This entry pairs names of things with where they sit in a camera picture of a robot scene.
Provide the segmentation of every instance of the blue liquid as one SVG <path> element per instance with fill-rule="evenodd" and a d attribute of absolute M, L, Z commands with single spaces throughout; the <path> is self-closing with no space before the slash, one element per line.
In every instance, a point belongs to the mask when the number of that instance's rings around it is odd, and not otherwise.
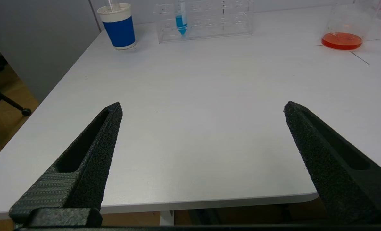
<path fill-rule="evenodd" d="M 187 23 L 183 24 L 183 19 L 182 16 L 176 16 L 176 27 L 178 28 L 178 31 L 182 34 L 185 35 L 187 31 Z"/>

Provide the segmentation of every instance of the table leg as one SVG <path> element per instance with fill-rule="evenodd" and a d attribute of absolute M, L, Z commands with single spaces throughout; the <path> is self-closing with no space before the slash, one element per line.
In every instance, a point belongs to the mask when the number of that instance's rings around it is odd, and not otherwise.
<path fill-rule="evenodd" d="M 175 225 L 175 211 L 161 211 L 161 219 L 159 220 L 159 225 Z"/>

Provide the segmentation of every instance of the clear acrylic rack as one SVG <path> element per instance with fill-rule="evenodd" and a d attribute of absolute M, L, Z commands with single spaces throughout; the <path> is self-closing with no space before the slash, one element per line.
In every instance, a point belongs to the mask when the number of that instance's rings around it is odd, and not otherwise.
<path fill-rule="evenodd" d="M 253 0 L 185 0 L 187 30 L 176 27 L 175 0 L 158 0 L 159 42 L 253 34 Z"/>

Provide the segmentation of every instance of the wall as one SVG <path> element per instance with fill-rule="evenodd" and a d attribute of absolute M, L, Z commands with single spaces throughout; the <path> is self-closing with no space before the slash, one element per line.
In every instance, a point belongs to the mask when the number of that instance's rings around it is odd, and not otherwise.
<path fill-rule="evenodd" d="M 91 1 L 95 12 L 98 8 L 104 6 L 104 0 Z M 120 0 L 120 2 L 130 3 L 132 5 L 132 18 L 135 24 L 154 21 L 153 10 L 157 2 L 156 0 Z M 335 0 L 254 0 L 255 12 L 327 6 L 331 5 L 333 2 L 335 2 Z M 102 23 L 100 23 L 100 26 L 101 29 L 104 29 Z"/>
<path fill-rule="evenodd" d="M 0 0 L 0 52 L 39 102 L 98 34 L 87 0 Z"/>

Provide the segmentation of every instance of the chair leg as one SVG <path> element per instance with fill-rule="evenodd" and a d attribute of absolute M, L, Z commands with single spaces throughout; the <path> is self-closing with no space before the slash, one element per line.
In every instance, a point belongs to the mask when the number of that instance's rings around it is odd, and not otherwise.
<path fill-rule="evenodd" d="M 31 110 L 29 108 L 21 107 L 21 105 L 17 104 L 15 101 L 6 97 L 4 94 L 0 92 L 0 100 L 1 99 L 7 102 L 8 104 L 12 105 L 13 107 L 17 108 L 18 110 L 20 110 L 22 112 L 22 115 L 29 116 L 31 114 Z"/>

